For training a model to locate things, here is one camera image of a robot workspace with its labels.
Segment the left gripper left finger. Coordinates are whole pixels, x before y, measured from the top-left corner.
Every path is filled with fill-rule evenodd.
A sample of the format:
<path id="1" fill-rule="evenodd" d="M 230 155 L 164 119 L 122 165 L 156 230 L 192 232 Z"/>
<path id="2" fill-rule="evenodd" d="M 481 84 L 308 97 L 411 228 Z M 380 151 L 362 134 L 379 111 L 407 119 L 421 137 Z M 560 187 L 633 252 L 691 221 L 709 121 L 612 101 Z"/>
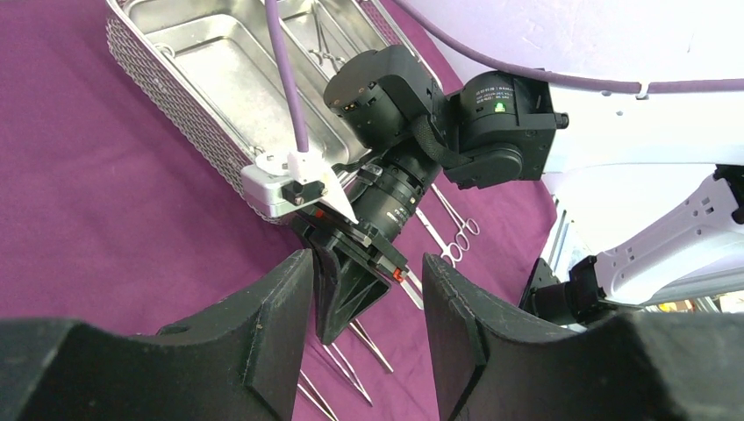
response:
<path id="1" fill-rule="evenodd" d="M 4 420 L 289 420 L 313 256 L 162 327 L 122 336 L 69 318 L 1 323 Z"/>

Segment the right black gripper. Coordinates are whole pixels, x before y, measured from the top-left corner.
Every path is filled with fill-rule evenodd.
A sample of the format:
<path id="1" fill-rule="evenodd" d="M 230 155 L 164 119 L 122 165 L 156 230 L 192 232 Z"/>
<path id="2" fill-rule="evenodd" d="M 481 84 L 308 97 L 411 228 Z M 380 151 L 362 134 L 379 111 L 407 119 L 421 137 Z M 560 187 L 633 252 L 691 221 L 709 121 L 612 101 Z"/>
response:
<path id="1" fill-rule="evenodd" d="M 356 55 L 324 91 L 328 109 L 366 153 L 327 166 L 290 161 L 290 201 L 302 206 L 298 237 L 314 256 L 315 332 L 332 344 L 390 291 L 407 260 L 393 243 L 441 171 L 437 118 L 447 100 L 400 45 Z"/>

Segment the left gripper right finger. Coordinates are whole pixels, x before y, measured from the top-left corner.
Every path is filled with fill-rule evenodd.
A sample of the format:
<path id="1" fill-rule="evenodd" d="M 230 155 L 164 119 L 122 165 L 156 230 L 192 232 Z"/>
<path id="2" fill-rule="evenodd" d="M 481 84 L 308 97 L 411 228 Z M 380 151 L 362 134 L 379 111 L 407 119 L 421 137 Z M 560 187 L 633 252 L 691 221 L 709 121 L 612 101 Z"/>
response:
<path id="1" fill-rule="evenodd" d="M 539 319 L 423 258 L 443 420 L 740 420 L 743 316 L 647 313 L 584 332 Z"/>

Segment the steel tissue forceps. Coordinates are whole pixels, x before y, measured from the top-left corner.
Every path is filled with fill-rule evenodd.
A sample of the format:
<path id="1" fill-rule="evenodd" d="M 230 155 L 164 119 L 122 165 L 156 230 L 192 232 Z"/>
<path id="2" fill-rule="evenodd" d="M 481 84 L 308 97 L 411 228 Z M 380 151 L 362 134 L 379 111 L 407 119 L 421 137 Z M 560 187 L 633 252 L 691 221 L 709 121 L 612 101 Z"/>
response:
<path id="1" fill-rule="evenodd" d="M 343 377 L 351 384 L 351 386 L 357 391 L 357 393 L 362 396 L 364 401 L 370 407 L 372 407 L 374 405 L 373 400 L 366 388 L 363 386 L 359 376 L 356 374 L 356 371 L 353 365 L 348 360 L 347 356 L 338 348 L 335 343 L 332 343 L 330 346 L 322 345 L 322 348 L 326 355 L 332 360 L 334 365 L 343 375 Z"/>

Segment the steel tweezers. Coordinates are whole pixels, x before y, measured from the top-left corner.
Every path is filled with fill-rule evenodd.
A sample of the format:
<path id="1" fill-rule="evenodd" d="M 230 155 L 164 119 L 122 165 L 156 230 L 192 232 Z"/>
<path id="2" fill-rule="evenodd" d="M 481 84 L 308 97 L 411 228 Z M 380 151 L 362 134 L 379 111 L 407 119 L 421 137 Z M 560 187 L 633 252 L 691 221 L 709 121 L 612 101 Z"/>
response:
<path id="1" fill-rule="evenodd" d="M 331 421 L 339 421 L 330 404 L 325 400 L 324 397 L 322 397 L 315 385 L 312 383 L 310 378 L 304 373 L 303 370 L 299 371 L 297 390 L 327 419 Z"/>
<path id="2" fill-rule="evenodd" d="M 357 339 L 373 354 L 374 358 L 383 367 L 383 369 L 388 374 L 392 374 L 394 372 L 394 368 L 383 355 L 382 350 L 377 346 L 375 341 L 372 340 L 372 338 L 369 336 L 368 332 L 361 324 L 361 321 L 355 319 L 349 324 L 349 327 L 354 335 L 357 337 Z"/>

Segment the steel surgical scissors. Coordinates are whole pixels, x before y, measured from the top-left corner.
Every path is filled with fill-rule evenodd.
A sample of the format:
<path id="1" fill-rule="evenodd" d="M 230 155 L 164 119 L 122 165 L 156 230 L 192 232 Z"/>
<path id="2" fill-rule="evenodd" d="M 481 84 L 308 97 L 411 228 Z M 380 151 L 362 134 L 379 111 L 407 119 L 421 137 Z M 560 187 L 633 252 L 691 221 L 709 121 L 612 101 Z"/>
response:
<path id="1" fill-rule="evenodd" d="M 481 228 L 473 218 L 462 217 L 435 184 L 431 186 L 431 189 L 447 211 L 448 215 L 453 219 L 457 227 L 457 234 L 460 237 L 467 238 L 469 235 L 477 236 L 480 234 Z"/>
<path id="2" fill-rule="evenodd" d="M 453 241 L 445 241 L 421 209 L 416 209 L 415 215 L 440 248 L 440 257 L 455 268 L 456 264 L 462 260 L 463 251 L 461 247 Z"/>

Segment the purple cloth wrap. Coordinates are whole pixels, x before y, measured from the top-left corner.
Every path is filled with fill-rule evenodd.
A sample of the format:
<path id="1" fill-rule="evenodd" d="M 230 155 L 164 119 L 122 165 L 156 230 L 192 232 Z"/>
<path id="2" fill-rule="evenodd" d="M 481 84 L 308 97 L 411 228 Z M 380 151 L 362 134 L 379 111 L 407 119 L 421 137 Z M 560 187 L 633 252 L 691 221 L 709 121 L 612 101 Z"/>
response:
<path id="1" fill-rule="evenodd" d="M 300 248 L 258 217 L 111 57 L 104 1 L 1 1 L 1 318 L 82 318 L 155 333 Z M 556 220 L 541 182 L 436 183 L 481 234 L 458 263 L 519 301 Z M 370 406 L 315 340 L 303 371 L 340 420 L 439 420 L 422 311 L 394 288 L 338 348 Z"/>

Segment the steel surgical forceps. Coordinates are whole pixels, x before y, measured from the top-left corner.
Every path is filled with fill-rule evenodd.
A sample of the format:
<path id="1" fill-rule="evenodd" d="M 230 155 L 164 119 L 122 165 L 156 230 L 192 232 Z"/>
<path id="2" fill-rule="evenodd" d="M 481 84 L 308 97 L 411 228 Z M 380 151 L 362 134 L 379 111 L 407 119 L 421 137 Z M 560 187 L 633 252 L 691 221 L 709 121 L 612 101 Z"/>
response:
<path id="1" fill-rule="evenodd" d="M 328 62 L 333 72 L 337 73 L 345 64 L 345 59 L 330 52 L 330 47 L 318 12 L 315 9 L 312 9 L 311 15 L 313 17 L 318 46 L 314 49 L 310 49 L 308 53 L 314 55 L 318 59 L 318 65 L 321 68 L 324 68 L 325 63 Z"/>

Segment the steel instrument tray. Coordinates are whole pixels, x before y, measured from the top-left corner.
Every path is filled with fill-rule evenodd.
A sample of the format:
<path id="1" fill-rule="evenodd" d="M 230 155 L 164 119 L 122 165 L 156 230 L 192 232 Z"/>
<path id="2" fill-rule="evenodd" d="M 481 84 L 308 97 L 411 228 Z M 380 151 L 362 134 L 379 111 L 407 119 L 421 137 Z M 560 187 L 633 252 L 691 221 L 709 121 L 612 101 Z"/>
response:
<path id="1" fill-rule="evenodd" d="M 243 167 L 262 153 L 297 150 L 263 2 L 110 1 L 108 9 L 111 55 L 244 199 Z M 397 44 L 427 62 L 380 1 L 278 3 L 309 152 L 347 164 L 365 149 L 324 104 L 336 73 L 308 53 L 318 46 L 312 9 L 330 52 L 345 62 Z"/>

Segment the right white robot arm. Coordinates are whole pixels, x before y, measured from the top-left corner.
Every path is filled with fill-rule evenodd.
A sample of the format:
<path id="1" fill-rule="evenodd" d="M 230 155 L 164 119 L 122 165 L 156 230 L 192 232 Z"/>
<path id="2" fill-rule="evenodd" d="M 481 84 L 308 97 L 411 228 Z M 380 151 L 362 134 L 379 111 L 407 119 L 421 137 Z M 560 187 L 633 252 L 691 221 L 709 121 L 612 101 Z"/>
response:
<path id="1" fill-rule="evenodd" d="M 712 164 L 680 204 L 625 242 L 584 258 L 566 282 L 533 276 L 520 307 L 558 325 L 637 309 L 677 280 L 743 252 L 743 102 L 636 99 L 491 70 L 444 94 L 401 46 L 366 51 L 326 85 L 326 107 L 368 155 L 343 217 L 308 204 L 294 222 L 315 254 L 316 333 L 331 344 L 405 275 L 393 246 L 436 175 L 485 189 L 544 174 L 628 164 Z"/>

